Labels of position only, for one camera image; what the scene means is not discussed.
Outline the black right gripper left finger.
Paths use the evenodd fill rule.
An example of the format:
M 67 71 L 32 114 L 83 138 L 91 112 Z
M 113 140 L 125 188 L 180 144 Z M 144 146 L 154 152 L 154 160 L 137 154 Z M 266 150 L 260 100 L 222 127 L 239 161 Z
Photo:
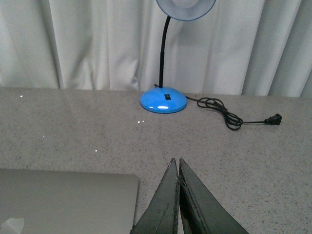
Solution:
M 176 160 L 171 159 L 153 198 L 132 234 L 176 234 L 178 230 L 180 181 Z

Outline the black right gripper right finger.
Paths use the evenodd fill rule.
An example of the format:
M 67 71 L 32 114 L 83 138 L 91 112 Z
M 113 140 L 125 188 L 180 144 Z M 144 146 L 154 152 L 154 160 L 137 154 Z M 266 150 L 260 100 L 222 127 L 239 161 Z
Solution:
M 185 234 L 246 234 L 184 159 L 179 160 L 180 212 Z

